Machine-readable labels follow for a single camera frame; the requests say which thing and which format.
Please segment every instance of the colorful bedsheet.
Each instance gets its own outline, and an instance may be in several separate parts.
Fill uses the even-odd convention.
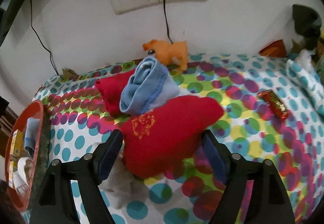
[[[193,93],[213,97],[225,109],[224,116],[210,127],[218,141],[231,152],[248,160],[271,159],[288,190],[297,223],[307,218],[323,195],[324,129],[304,95],[286,77],[286,60],[261,56],[230,55],[208,57],[192,55],[184,73],[175,67],[170,72],[179,86]],[[95,142],[104,142],[128,116],[109,116],[95,81],[136,67],[139,60],[108,66],[94,72],[62,80],[46,81],[34,99],[43,101],[51,119],[49,162],[77,160]],[[272,88],[290,109],[281,122],[257,97],[257,92]],[[121,210],[110,207],[109,196],[101,191],[116,224],[208,223],[217,207],[224,186],[215,179],[199,147],[193,158],[170,172],[133,186],[133,196]],[[245,192],[237,223],[244,221],[252,184]],[[81,224],[88,220],[76,181],[72,191]],[[23,214],[28,222],[30,213]]]

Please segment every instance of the white wall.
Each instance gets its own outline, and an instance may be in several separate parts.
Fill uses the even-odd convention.
[[[294,36],[291,5],[315,8],[320,0],[209,0],[167,5],[171,36],[187,40],[191,53],[255,53],[270,41]],[[166,39],[162,5],[115,15],[110,0],[33,0],[34,27],[54,61],[77,73],[144,55],[142,43]],[[54,75],[49,54],[30,28],[29,0],[21,7],[0,49],[0,72],[20,112],[40,84]],[[4,92],[0,84],[0,94]]]
[[[4,158],[0,156],[0,179],[5,180],[4,176]]]

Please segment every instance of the yellow embroidery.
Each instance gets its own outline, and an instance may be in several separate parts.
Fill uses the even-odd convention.
[[[132,120],[133,133],[142,139],[143,136],[150,135],[150,128],[155,123],[154,111],[149,111],[145,114],[135,117]]]

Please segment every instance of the red cloth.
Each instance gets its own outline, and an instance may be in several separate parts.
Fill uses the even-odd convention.
[[[214,99],[179,96],[125,122],[124,162],[141,178],[154,177],[192,157],[201,133],[224,111]]]
[[[135,69],[128,72],[119,73],[111,77],[103,78],[95,82],[95,86],[100,92],[106,110],[110,116],[116,117],[121,114],[119,109],[120,96],[127,82],[135,72]]]

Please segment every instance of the orange toy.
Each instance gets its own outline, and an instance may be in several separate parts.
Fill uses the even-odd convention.
[[[275,58],[284,58],[287,56],[287,52],[283,40],[277,40],[271,43],[269,46],[260,50],[259,54],[262,56],[275,57]]]
[[[180,70],[187,70],[189,57],[186,41],[170,44],[163,40],[153,39],[149,43],[143,44],[143,49],[148,51],[148,55],[155,56],[165,66],[174,63],[180,66]]]

